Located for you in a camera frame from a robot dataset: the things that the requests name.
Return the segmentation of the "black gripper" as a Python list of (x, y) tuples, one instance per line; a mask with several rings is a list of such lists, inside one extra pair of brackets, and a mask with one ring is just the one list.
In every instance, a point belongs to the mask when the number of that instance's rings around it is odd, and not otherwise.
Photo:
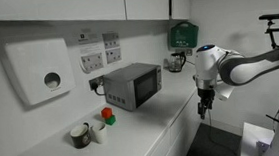
[(203, 114), (203, 110), (211, 110), (212, 104), (214, 101), (215, 96), (215, 90), (204, 90), (204, 89), (198, 89), (198, 95), (200, 97), (200, 103), (198, 103), (198, 114), (200, 115), (201, 119), (205, 118), (205, 115)]

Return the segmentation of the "white robot base table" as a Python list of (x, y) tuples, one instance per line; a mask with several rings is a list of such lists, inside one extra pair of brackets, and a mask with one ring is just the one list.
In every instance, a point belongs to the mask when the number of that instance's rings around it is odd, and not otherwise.
[(243, 124), (240, 156), (262, 156), (273, 140), (273, 131), (251, 123)]

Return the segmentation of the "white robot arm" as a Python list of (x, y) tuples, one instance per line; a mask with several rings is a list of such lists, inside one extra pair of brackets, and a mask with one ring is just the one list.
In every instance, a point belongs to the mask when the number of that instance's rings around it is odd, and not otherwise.
[[(270, 52), (246, 58), (239, 52), (208, 44), (197, 50), (195, 67), (194, 81), (200, 97), (198, 114), (204, 119), (205, 111), (212, 108), (215, 93), (228, 98), (234, 87), (279, 69), (279, 45)], [(279, 156), (279, 116), (273, 120), (278, 124), (276, 132), (262, 156)]]

